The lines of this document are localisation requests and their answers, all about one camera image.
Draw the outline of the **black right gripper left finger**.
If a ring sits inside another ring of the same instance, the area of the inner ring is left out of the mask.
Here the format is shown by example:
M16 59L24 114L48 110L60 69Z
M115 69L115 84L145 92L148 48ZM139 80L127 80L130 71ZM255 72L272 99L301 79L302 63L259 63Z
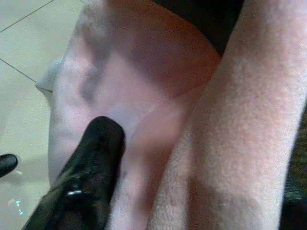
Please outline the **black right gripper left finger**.
M13 154L0 155L0 178L11 173L18 165L18 159Z

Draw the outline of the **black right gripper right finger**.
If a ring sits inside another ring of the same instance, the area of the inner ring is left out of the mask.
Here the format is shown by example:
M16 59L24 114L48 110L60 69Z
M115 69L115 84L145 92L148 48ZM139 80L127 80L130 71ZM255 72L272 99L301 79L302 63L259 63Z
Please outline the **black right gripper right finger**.
M104 230L124 149L117 122L93 119L22 230Z

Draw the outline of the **pink plush pillow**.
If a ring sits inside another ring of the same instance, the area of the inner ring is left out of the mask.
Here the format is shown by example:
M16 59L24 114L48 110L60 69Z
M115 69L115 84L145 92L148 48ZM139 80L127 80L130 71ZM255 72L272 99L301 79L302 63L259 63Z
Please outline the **pink plush pillow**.
M90 0L57 66L50 187L99 116L125 133L105 230L278 230L307 99L307 0L245 0L224 54L153 0Z

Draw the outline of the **brown velvet sofa chair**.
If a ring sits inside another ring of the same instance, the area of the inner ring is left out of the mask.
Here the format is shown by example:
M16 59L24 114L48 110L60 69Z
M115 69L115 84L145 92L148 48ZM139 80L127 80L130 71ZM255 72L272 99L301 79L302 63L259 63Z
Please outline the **brown velvet sofa chair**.
M153 0L194 25L222 56L245 0ZM307 230L307 102L292 150L279 230Z

